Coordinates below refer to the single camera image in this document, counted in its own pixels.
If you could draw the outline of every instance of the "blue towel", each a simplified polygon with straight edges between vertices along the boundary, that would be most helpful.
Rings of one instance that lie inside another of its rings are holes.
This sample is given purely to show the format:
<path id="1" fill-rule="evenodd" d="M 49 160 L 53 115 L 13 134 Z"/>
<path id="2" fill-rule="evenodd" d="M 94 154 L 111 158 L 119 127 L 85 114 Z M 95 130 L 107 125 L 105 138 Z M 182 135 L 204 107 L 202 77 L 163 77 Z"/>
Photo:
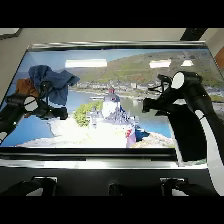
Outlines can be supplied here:
<path id="1" fill-rule="evenodd" d="M 65 105 L 67 102 L 68 85 L 73 86 L 80 80 L 66 70 L 61 73 L 53 72 L 47 65 L 30 67 L 29 76 L 38 92 L 42 81 L 51 81 L 53 89 L 49 94 L 49 100 L 59 105 Z"/>

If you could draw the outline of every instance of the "floor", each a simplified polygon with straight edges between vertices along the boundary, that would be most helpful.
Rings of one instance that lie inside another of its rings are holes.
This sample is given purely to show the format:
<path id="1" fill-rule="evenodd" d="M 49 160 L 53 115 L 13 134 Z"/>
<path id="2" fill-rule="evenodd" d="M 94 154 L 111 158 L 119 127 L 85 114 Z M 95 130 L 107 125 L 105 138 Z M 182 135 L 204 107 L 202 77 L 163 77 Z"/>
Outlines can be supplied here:
<path id="1" fill-rule="evenodd" d="M 185 28 L 24 28 L 19 37 L 0 40 L 0 99 L 29 44 L 76 41 L 178 41 Z"/>

